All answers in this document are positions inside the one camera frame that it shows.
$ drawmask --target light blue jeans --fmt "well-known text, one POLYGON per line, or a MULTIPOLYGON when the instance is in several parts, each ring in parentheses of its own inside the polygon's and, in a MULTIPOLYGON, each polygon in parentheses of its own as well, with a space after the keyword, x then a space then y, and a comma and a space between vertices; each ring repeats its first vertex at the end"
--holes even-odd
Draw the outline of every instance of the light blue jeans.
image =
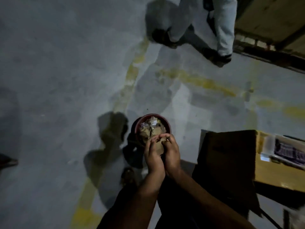
MULTIPOLYGON (((175 13, 171 30, 168 32, 170 40, 177 42, 193 22, 193 18, 202 0, 180 0, 175 13)), ((213 0, 215 29, 217 33, 217 52, 220 56, 233 52, 234 25, 237 11, 237 0, 213 0)))

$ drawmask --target wooden panel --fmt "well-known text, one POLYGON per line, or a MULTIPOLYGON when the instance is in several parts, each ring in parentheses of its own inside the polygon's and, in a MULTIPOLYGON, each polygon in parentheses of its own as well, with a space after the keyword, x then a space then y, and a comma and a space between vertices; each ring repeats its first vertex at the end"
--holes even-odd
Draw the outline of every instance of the wooden panel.
POLYGON ((235 28, 281 42, 305 25, 305 0, 254 0, 235 28))
POLYGON ((285 50, 291 50, 292 54, 305 57, 305 35, 286 46, 285 50))

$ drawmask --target open cardboard box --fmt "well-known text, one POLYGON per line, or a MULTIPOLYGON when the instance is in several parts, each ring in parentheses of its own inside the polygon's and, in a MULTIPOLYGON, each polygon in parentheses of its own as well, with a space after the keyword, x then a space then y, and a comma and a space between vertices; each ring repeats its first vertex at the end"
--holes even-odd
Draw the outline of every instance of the open cardboard box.
POLYGON ((257 193, 288 207, 304 205, 305 171, 262 161, 266 136, 256 130, 206 132, 194 180, 237 212, 248 209, 260 216, 257 193))

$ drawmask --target gray floor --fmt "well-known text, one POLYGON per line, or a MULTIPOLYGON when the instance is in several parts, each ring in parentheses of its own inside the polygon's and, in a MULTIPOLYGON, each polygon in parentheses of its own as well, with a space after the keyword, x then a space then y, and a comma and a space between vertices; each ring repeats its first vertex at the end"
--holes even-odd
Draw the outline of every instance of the gray floor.
MULTIPOLYGON (((219 69, 190 45, 153 44, 146 25, 170 26, 175 5, 151 1, 0 0, 0 152, 20 162, 1 172, 1 228, 96 227, 120 190, 130 127, 146 113, 168 119, 189 162, 201 129, 305 138, 303 74, 238 54, 219 69)), ((193 25, 215 47, 206 14, 193 25)), ((132 162, 141 168, 141 157, 132 162)), ((259 199, 282 225, 282 206, 259 199)), ((159 216, 156 206, 150 228, 159 216)))

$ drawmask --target pants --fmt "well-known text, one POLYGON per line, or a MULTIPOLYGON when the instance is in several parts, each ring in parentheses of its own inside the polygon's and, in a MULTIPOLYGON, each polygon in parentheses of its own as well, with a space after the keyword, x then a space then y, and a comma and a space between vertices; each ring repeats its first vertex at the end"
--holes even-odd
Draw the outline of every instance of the pants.
MULTIPOLYGON (((132 198, 136 190, 135 184, 129 184, 119 192, 113 207, 102 219, 104 225, 110 223, 113 212, 120 210, 132 198)), ((203 215, 197 210, 193 199, 169 177, 165 177, 160 188, 158 205, 162 215, 156 229, 200 229, 206 227, 206 220, 203 220, 203 215)))
MULTIPOLYGON (((174 22, 169 31, 170 40, 177 42, 193 22, 202 0, 180 0, 174 22)), ((220 56, 233 52, 234 25, 237 0, 213 0, 215 29, 217 33, 217 52, 220 56)))

